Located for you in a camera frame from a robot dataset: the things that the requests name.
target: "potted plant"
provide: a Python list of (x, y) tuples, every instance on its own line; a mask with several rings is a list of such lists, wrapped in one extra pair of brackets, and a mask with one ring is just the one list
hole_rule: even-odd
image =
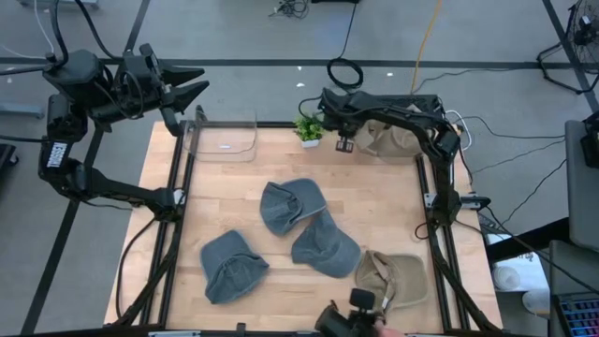
[(294, 124), (297, 127), (296, 135), (301, 139), (301, 146), (304, 149), (318, 146), (325, 129), (316, 116), (300, 116)]

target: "electrical cord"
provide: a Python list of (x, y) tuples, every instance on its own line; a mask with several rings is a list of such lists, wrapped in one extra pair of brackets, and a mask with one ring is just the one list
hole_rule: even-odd
[[(357, 7), (358, 7), (358, 3), (355, 3), (354, 9), (352, 10), (352, 16), (349, 21), (349, 25), (347, 27), (347, 34), (345, 35), (345, 43), (343, 44), (343, 50), (341, 51), (341, 54), (338, 57), (330, 60), (327, 63), (327, 74), (329, 74), (330, 80), (333, 81), (333, 83), (335, 83), (335, 85), (337, 85), (338, 87), (345, 90), (348, 94), (350, 93), (349, 92), (350, 90), (357, 89), (357, 88), (361, 87), (362, 84), (364, 83), (364, 71), (362, 70), (362, 68), (357, 63), (343, 58), (343, 56), (345, 55), (345, 50), (347, 50), (347, 42), (349, 41), (349, 35), (351, 34), (352, 26), (354, 25), (354, 18), (356, 17), (356, 8)], [(339, 81), (333, 75), (333, 72), (332, 72), (333, 66), (336, 66), (336, 65), (349, 66), (350, 68), (354, 69), (354, 71), (356, 71), (356, 73), (358, 74), (358, 80), (353, 83), (346, 83), (346, 82)]]
[(115, 309), (116, 309), (116, 315), (117, 317), (121, 318), (123, 316), (123, 314), (121, 313), (121, 286), (122, 286), (122, 282), (123, 282), (123, 266), (124, 266), (124, 260), (127, 257), (127, 254), (129, 253), (129, 250), (131, 249), (131, 247), (133, 246), (133, 243), (135, 243), (135, 241), (137, 239), (139, 239), (139, 237), (145, 233), (154, 223), (154, 221), (156, 220), (155, 217), (152, 218), (152, 220), (150, 220), (150, 222), (144, 226), (132, 239), (131, 241), (127, 244), (127, 246), (125, 247), (124, 251), (123, 251), (123, 257), (121, 257), (121, 262), (119, 263), (119, 270), (117, 271), (117, 276), (116, 276), (116, 299), (114, 301), (114, 305), (115, 305)]
[(514, 216), (514, 214), (522, 207), (524, 206), (525, 203), (528, 202), (528, 200), (530, 200), (534, 194), (536, 193), (536, 191), (539, 190), (539, 188), (541, 187), (541, 185), (547, 180), (549, 179), (549, 177), (551, 177), (553, 175), (553, 173), (557, 172), (558, 170), (560, 170), (563, 166), (563, 164), (565, 164), (566, 160), (564, 159), (561, 164), (556, 167), (554, 170), (552, 170), (548, 175), (546, 175), (543, 179), (541, 179), (541, 182), (539, 182), (539, 184), (534, 188), (534, 190), (532, 191), (532, 193), (530, 195), (528, 195), (528, 197), (526, 197), (524, 199), (524, 201), (522, 201), (507, 217), (507, 219), (505, 219), (505, 221), (503, 221), (501, 223), (501, 225), (504, 225), (505, 223), (507, 223), (508, 221), (510, 221), (512, 219), (512, 216)]
[(44, 37), (46, 38), (46, 42), (48, 42), (48, 44), (50, 45), (51, 53), (54, 53), (54, 45), (52, 44), (52, 41), (48, 37), (48, 34), (46, 33), (44, 26), (41, 24), (41, 20), (39, 19), (39, 13), (37, 13), (37, 0), (34, 0), (34, 12), (36, 13), (36, 20), (37, 20), (37, 25), (39, 26), (39, 30), (41, 30), (41, 34), (44, 35)]
[(322, 96), (320, 95), (320, 96), (318, 96), (318, 97), (312, 97), (312, 98), (306, 98), (306, 99), (302, 99), (302, 100), (301, 100), (301, 102), (298, 104), (298, 111), (299, 111), (299, 114), (301, 115), (301, 117), (303, 117), (303, 118), (309, 118), (309, 117), (308, 117), (308, 116), (306, 116), (306, 115), (303, 113), (303, 111), (301, 110), (301, 106), (302, 106), (304, 103), (306, 103), (306, 102), (310, 102), (310, 101), (319, 100), (319, 99), (321, 99), (321, 98), (322, 98)]
[(463, 75), (469, 72), (478, 72), (478, 71), (496, 71), (496, 72), (503, 72), (503, 71), (512, 71), (512, 70), (522, 70), (522, 69), (494, 69), (494, 68), (480, 68), (480, 69), (466, 69), (466, 70), (462, 70), (459, 71), (457, 73), (450, 73), (450, 72), (445, 72), (437, 77), (434, 78), (428, 78), (428, 79), (424, 79), (420, 85), (418, 85), (418, 87), (414, 90), (414, 92), (412, 94), (416, 94), (417, 92), (420, 91), (420, 89), (422, 89), (422, 87), (424, 86), (424, 84), (428, 81), (437, 81), (445, 76), (459, 76), (459, 75)]
[[(37, 13), (37, 0), (34, 0), (34, 13), (36, 15), (36, 20), (37, 20), (37, 25), (39, 26), (39, 30), (41, 30), (41, 33), (44, 35), (44, 37), (46, 38), (46, 41), (50, 45), (51, 52), (54, 53), (54, 45), (50, 41), (50, 38), (48, 37), (48, 34), (46, 33), (46, 30), (44, 29), (44, 26), (41, 24), (41, 19), (39, 18), (39, 13)], [(43, 56), (30, 56), (30, 55), (21, 54), (19, 52), (16, 52), (16, 51), (12, 50), (11, 48), (7, 47), (4, 44), (0, 44), (0, 46), (5, 51), (8, 51), (8, 52), (10, 52), (10, 53), (12, 53), (12, 54), (14, 54), (16, 56), (22, 57), (22, 58), (42, 59), (42, 60), (45, 59)]]
[(123, 72), (121, 74), (121, 76), (119, 78), (119, 84), (123, 84), (125, 75), (133, 81), (133, 84), (135, 84), (136, 90), (138, 91), (138, 95), (139, 95), (139, 111), (138, 111), (138, 113), (136, 115), (131, 115), (131, 117), (129, 117), (128, 114), (125, 114), (125, 117), (127, 117), (128, 119), (138, 119), (138, 118), (141, 118), (141, 115), (143, 114), (143, 109), (144, 109), (143, 89), (141, 88), (141, 84), (139, 84), (138, 78), (132, 72), (130, 72), (128, 70), (126, 70), (125, 72)]
[(133, 211), (132, 208), (128, 208), (128, 207), (120, 207), (120, 206), (109, 205), (109, 204), (96, 204), (96, 203), (93, 203), (90, 201), (82, 201), (82, 203), (89, 205), (89, 206), (98, 207), (98, 208), (112, 208), (112, 209), (119, 210), (119, 211)]
[[(478, 229), (478, 228), (476, 228), (476, 227), (474, 227), (472, 225), (464, 224), (460, 220), (454, 220), (454, 223), (458, 224), (458, 225), (461, 225), (461, 226), (464, 226), (464, 227), (468, 227), (469, 229), (478, 232), (480, 235), (483, 235), (483, 231), (482, 230), (480, 230), (480, 229)], [(426, 237), (421, 237), (421, 236), (418, 235), (418, 231), (420, 230), (420, 228), (423, 227), (423, 226), (425, 226), (426, 224), (427, 224), (426, 222), (422, 223), (422, 224), (416, 226), (416, 228), (414, 229), (414, 236), (416, 236), (419, 240), (427, 240), (429, 238), (428, 235)]]
[(60, 0), (54, 0), (54, 6), (50, 9), (50, 17), (52, 22), (52, 31), (54, 32), (54, 38), (58, 42), (60, 47), (60, 53), (63, 55), (62, 60), (52, 65), (54, 69), (59, 69), (68, 62), (68, 50), (66, 49), (65, 41), (63, 40), (63, 34), (60, 32), (60, 26), (58, 25), (58, 3)]
[(552, 142), (552, 143), (550, 143), (550, 144), (548, 144), (548, 145), (546, 145), (546, 146), (543, 146), (543, 147), (541, 147), (541, 148), (532, 149), (532, 150), (530, 150), (530, 151), (527, 151), (527, 152), (525, 152), (525, 153), (523, 153), (523, 154), (518, 154), (518, 155), (516, 155), (516, 156), (514, 156), (514, 157), (511, 157), (511, 158), (509, 158), (509, 159), (502, 160), (502, 161), (500, 161), (500, 162), (498, 162), (498, 163), (495, 163), (495, 164), (492, 164), (492, 165), (487, 165), (487, 166), (485, 166), (485, 167), (483, 167), (483, 168), (479, 168), (479, 169), (477, 169), (477, 170), (473, 171), (473, 172), (472, 172), (472, 174), (477, 174), (477, 173), (479, 173), (479, 172), (482, 172), (482, 171), (484, 171), (485, 169), (492, 169), (492, 168), (496, 168), (496, 167), (498, 167), (498, 166), (500, 166), (500, 165), (502, 165), (502, 164), (505, 164), (505, 163), (512, 162), (512, 161), (514, 161), (514, 160), (516, 160), (516, 159), (518, 159), (518, 158), (520, 158), (520, 157), (523, 157), (523, 156), (525, 156), (525, 155), (532, 154), (532, 153), (535, 153), (535, 152), (538, 152), (538, 151), (543, 151), (543, 150), (545, 150), (545, 149), (547, 149), (547, 148), (549, 148), (549, 147), (551, 147), (551, 146), (553, 146), (553, 145), (555, 145), (555, 144), (560, 144), (560, 143), (563, 143), (563, 142), (565, 142), (565, 139), (558, 140), (558, 141), (554, 141), (554, 142)]
[(92, 35), (94, 36), (95, 43), (97, 43), (97, 45), (100, 47), (100, 49), (109, 58), (111, 58), (113, 60), (117, 60), (117, 61), (122, 61), (123, 57), (116, 56), (116, 55), (112, 54), (108, 49), (106, 49), (106, 46), (104, 46), (104, 43), (102, 42), (102, 39), (100, 38), (100, 35), (97, 33), (97, 30), (95, 30), (95, 25), (94, 25), (94, 22), (92, 21), (92, 18), (90, 17), (90, 13), (87, 11), (87, 9), (85, 8), (85, 6), (81, 2), (81, 0), (75, 0), (75, 2), (77, 3), (77, 6), (79, 6), (79, 9), (83, 13), (85, 20), (87, 21), (87, 25), (89, 25), (90, 30), (92, 31)]
[(493, 135), (495, 137), (500, 137), (500, 138), (510, 138), (510, 139), (561, 139), (561, 138), (564, 137), (564, 135), (560, 135), (560, 136), (513, 136), (513, 135), (502, 135), (502, 134), (498, 134), (498, 133), (494, 132), (493, 130), (491, 130), (490, 127), (489, 127), (489, 125), (487, 124), (487, 122), (485, 122), (485, 120), (482, 119), (482, 117), (479, 117), (479, 116), (466, 116), (466, 117), (462, 118), (462, 120), (467, 120), (467, 119), (477, 119), (478, 121), (482, 122), (483, 125), (485, 125), (485, 127), (491, 133), (491, 135)]
[(119, 103), (116, 102), (116, 100), (114, 98), (112, 98), (112, 95), (102, 86), (102, 84), (98, 83), (98, 82), (94, 82), (94, 86), (95, 88), (97, 88), (99, 91), (102, 92), (102, 94), (104, 94), (112, 104), (114, 104), (115, 107), (117, 107), (119, 109), (119, 112), (126, 118), (129, 120), (137, 120), (140, 115), (139, 113), (136, 115), (133, 114), (129, 114), (128, 112), (125, 111), (125, 109), (123, 108), (123, 106)]
[(446, 114), (448, 113), (454, 113), (458, 116), (459, 121), (461, 122), (461, 124), (464, 126), (464, 132), (466, 132), (466, 136), (468, 136), (468, 145), (466, 145), (466, 147), (461, 148), (462, 151), (466, 151), (468, 149), (470, 149), (470, 147), (472, 146), (472, 135), (470, 134), (470, 130), (468, 130), (468, 125), (466, 125), (466, 122), (464, 122), (464, 119), (461, 118), (461, 115), (459, 112), (455, 111), (455, 110), (447, 110)]
[(466, 164), (466, 159), (464, 158), (464, 152), (461, 150), (461, 147), (460, 147), (460, 159), (461, 159), (461, 163), (466, 168), (466, 172), (468, 172), (468, 180), (470, 181), (470, 184), (472, 184), (472, 181), (473, 181), (472, 172), (470, 171), (470, 168), (468, 168), (468, 164)]
[(286, 16), (287, 18), (303, 19), (308, 16), (310, 12), (310, 5), (308, 0), (283, 0), (281, 4), (269, 17), (273, 16)]
[(578, 278), (576, 278), (570, 272), (566, 271), (564, 268), (558, 266), (553, 261), (551, 261), (550, 257), (547, 257), (545, 252), (542, 252), (542, 251), (534, 249), (528, 243), (526, 243), (525, 241), (523, 241), (522, 239), (520, 239), (519, 237), (517, 237), (516, 235), (514, 235), (514, 233), (510, 232), (509, 230), (507, 230), (507, 228), (504, 227), (504, 223), (505, 222), (502, 223), (501, 221), (499, 221), (499, 219), (497, 219), (497, 216), (495, 216), (495, 213), (493, 212), (493, 210), (489, 206), (487, 206), (486, 208), (489, 210), (490, 215), (493, 217), (493, 219), (495, 220), (495, 222), (497, 222), (497, 226), (499, 226), (505, 232), (505, 234), (509, 235), (512, 239), (514, 239), (516, 242), (518, 242), (519, 244), (521, 244), (522, 246), (524, 246), (529, 251), (531, 251), (533, 253), (536, 253), (539, 256), (539, 258), (542, 258), (543, 260), (545, 260), (545, 262), (547, 262), (549, 265), (551, 265), (553, 268), (557, 269), (558, 271), (563, 272), (563, 274), (566, 275), (567, 277), (569, 277), (572, 281), (578, 283), (581, 286), (584, 286), (589, 291), (591, 291), (591, 292), (599, 295), (599, 290), (597, 290), (597, 289), (593, 288), (592, 286), (589, 286), (588, 284), (580, 281)]
[(422, 59), (422, 54), (424, 53), (424, 46), (427, 44), (427, 40), (431, 35), (432, 27), (434, 26), (434, 22), (437, 20), (437, 16), (439, 16), (439, 11), (441, 10), (441, 4), (443, 0), (437, 0), (437, 5), (434, 7), (434, 13), (432, 14), (431, 22), (429, 23), (429, 28), (427, 28), (426, 33), (424, 34), (424, 38), (422, 39), (422, 43), (420, 44), (420, 51), (418, 51), (418, 57), (416, 58), (416, 65), (414, 67), (414, 76), (412, 77), (412, 87), (410, 89), (410, 95), (415, 94), (414, 88), (416, 87), (416, 80), (418, 79), (418, 67), (420, 66), (420, 60)]

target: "white pot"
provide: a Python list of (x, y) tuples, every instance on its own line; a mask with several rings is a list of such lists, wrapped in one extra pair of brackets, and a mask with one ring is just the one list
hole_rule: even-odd
[(311, 147), (316, 147), (320, 143), (320, 139), (306, 140), (301, 143), (301, 147), (304, 149), (309, 149)]

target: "concrete floor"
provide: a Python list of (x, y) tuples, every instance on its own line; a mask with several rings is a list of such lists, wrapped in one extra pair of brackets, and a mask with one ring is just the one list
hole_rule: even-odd
[[(572, 0), (553, 0), (562, 24)], [(103, 0), (92, 17), (114, 53), (125, 47), (141, 0)], [(351, 15), (348, 4), (313, 5), (303, 21), (267, 16), (277, 0), (151, 0), (137, 45), (150, 42), (158, 57), (173, 59), (322, 59), (337, 56)], [(359, 6), (346, 58), (416, 59), (434, 0), (364, 0)], [(40, 10), (51, 33), (48, 13)], [(68, 48), (101, 55), (81, 14), (61, 9), (60, 23)], [(453, 0), (444, 3), (424, 54), (427, 61), (531, 62), (558, 38), (541, 0)], [(31, 8), (16, 1), (0, 4), (0, 43), (27, 55), (48, 49)], [(0, 68), (19, 66), (0, 49)], [(563, 51), (551, 62), (567, 62)], [(459, 68), (420, 70), (420, 79)], [(373, 94), (407, 93), (412, 69), (367, 67), (363, 89)], [(552, 75), (577, 85), (572, 70)], [(243, 111), (260, 120), (289, 121), (297, 102), (331, 86), (321, 66), (209, 66), (211, 87), (196, 103), (216, 118), (235, 119)], [(0, 101), (46, 105), (55, 90), (39, 74), (0, 78)], [(429, 82), (421, 94), (437, 94), (447, 110), (483, 117), (497, 132), (514, 135), (560, 135), (567, 120), (591, 113), (578, 96), (544, 81), (539, 70), (477, 72)], [(112, 179), (136, 183), (151, 126), (160, 119), (149, 113), (121, 122), (102, 143), (95, 166)], [(45, 121), (0, 117), (0, 134), (40, 137)], [(496, 139), (483, 125), (469, 122), (474, 145), (466, 153), (471, 169), (540, 147), (547, 140)], [(91, 132), (74, 155), (82, 159)], [(66, 200), (37, 177), (35, 144), (17, 144), (21, 163), (0, 189), (0, 334), (19, 333), (66, 209)], [(475, 189), (492, 199), (500, 219), (564, 159), (562, 145), (475, 175)], [(565, 170), (539, 192), (506, 225), (514, 232), (539, 227), (567, 214)], [(100, 327), (124, 242), (128, 212), (80, 206), (37, 331)], [(545, 321), (527, 314), (517, 295), (500, 295), (504, 325), (514, 332), (547, 334)]]

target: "gray cap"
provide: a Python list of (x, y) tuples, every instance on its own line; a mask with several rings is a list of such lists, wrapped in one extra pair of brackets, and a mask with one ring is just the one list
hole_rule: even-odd
[(321, 212), (327, 202), (312, 179), (267, 183), (260, 201), (260, 215), (277, 236), (288, 233), (301, 219)]
[(206, 243), (199, 257), (208, 279), (205, 294), (212, 304), (228, 303), (252, 291), (269, 267), (236, 230)]
[(359, 263), (359, 246), (337, 228), (329, 211), (323, 211), (293, 242), (294, 263), (307, 263), (331, 277), (349, 275)]

